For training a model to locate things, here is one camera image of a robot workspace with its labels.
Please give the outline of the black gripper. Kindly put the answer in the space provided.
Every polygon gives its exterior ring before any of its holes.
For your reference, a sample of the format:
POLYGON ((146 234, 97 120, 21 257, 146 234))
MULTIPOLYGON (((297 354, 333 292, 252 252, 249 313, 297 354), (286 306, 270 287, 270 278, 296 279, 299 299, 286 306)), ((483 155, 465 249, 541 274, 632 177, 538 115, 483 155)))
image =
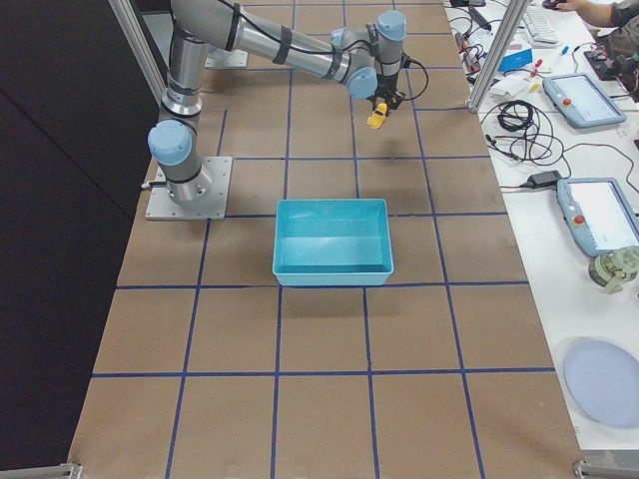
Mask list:
POLYGON ((371 109, 375 111, 380 103, 386 103, 389 107, 388 114, 394 114, 405 98, 405 94, 397 89, 399 73, 402 69, 402 61, 383 63, 374 62, 377 86, 372 95, 371 109))

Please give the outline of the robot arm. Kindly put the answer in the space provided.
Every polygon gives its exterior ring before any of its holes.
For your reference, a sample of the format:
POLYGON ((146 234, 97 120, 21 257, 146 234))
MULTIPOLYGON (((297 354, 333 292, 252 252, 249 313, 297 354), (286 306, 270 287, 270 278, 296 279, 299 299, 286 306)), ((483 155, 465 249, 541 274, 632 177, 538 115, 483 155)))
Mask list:
POLYGON ((148 146, 158 166, 147 216, 153 220, 221 220, 227 209, 233 160, 197 151, 203 104, 253 95, 250 112, 275 103, 267 95, 286 73, 298 71, 345 86, 354 99, 367 100, 366 123, 381 127, 405 101, 397 88, 409 64, 407 27, 397 10, 360 27, 341 27, 324 42, 248 12, 231 1, 172 1, 173 34, 166 87, 158 123, 148 146))

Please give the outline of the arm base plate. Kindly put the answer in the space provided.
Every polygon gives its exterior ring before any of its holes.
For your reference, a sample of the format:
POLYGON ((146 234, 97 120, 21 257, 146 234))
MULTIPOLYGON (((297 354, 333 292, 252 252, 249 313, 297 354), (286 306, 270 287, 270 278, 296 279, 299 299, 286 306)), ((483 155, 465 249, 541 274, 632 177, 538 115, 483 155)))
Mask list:
POLYGON ((210 48, 207 52, 205 68, 208 70, 246 69, 249 54, 246 51, 210 48))
POLYGON ((150 186, 145 217, 149 221, 221 221, 226 216, 232 157, 198 157, 199 174, 178 184, 166 179, 157 168, 150 186))

